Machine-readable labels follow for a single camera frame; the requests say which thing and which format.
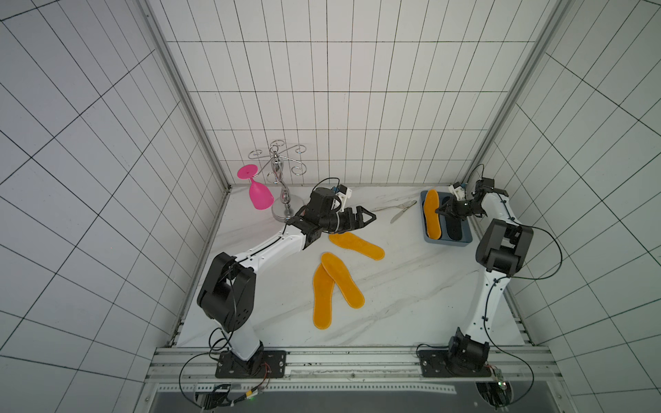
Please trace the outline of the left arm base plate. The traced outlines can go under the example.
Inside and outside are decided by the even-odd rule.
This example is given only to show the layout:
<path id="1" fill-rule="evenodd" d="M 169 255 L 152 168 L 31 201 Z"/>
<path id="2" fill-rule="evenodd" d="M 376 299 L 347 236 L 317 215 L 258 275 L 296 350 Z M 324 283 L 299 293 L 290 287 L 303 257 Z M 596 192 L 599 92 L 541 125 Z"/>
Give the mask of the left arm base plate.
<path id="1" fill-rule="evenodd" d="M 285 375 L 287 352 L 283 350 L 258 350 L 249 361 L 239 359 L 234 353 L 222 354 L 217 363 L 217 379 L 280 379 Z"/>

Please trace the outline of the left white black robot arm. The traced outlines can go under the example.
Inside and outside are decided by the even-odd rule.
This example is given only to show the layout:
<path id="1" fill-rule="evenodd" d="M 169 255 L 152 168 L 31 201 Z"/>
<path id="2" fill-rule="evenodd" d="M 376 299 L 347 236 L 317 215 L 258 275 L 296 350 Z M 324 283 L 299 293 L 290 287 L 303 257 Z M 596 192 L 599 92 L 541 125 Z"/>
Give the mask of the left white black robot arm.
<path id="1" fill-rule="evenodd" d="M 363 206 L 347 208 L 349 197 L 344 185 L 314 188 L 308 203 L 273 237 L 237 256 L 222 252 L 210 262 L 196 303 L 225 333 L 235 371 L 251 376 L 264 363 L 263 343 L 249 323 L 258 275 L 304 251 L 324 233 L 353 232 L 376 220 L 376 215 Z"/>

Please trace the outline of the black insole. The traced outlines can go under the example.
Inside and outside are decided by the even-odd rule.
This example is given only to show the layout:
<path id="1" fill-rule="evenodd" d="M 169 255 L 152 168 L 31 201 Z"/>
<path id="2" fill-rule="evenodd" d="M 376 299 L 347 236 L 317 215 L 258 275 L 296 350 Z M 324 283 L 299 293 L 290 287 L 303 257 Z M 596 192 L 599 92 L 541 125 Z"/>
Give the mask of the black insole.
<path id="1" fill-rule="evenodd" d="M 450 201 L 449 196 L 442 197 L 440 199 L 440 206 L 446 205 Z M 443 216 L 438 215 L 440 227 L 441 227 L 441 237 L 440 239 L 447 239 L 448 238 L 448 230 L 447 230 L 447 225 L 446 225 L 446 218 Z"/>
<path id="2" fill-rule="evenodd" d="M 456 217 L 447 217 L 445 219 L 448 237 L 453 241 L 463 239 L 462 221 Z"/>

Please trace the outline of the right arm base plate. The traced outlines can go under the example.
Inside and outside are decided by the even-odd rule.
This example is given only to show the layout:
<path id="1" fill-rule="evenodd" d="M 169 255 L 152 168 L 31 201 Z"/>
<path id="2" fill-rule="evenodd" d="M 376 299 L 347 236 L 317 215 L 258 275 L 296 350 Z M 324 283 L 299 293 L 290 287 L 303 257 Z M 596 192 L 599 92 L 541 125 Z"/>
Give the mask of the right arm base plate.
<path id="1" fill-rule="evenodd" d="M 446 349 L 426 349 L 417 353 L 425 378 L 487 378 L 492 375 L 485 360 L 468 353 L 451 354 Z"/>

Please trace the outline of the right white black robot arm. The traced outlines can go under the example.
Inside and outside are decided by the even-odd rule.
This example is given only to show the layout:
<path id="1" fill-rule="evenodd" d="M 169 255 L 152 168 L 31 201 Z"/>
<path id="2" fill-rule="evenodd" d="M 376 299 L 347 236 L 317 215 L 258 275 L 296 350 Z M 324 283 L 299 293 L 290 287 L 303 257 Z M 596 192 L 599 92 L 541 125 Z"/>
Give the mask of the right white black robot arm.
<path id="1" fill-rule="evenodd" d="M 492 330 L 497 306 L 511 278 L 523 268 L 534 231 L 516 218 L 508 193 L 497 189 L 492 178 L 476 181 L 470 198 L 458 182 L 450 185 L 449 199 L 437 208 L 437 213 L 444 217 L 453 240 L 467 218 L 488 219 L 488 227 L 475 251 L 475 260 L 483 273 L 468 311 L 468 321 L 451 337 L 445 356 L 449 373 L 475 377 L 485 370 L 489 350 L 494 345 Z"/>

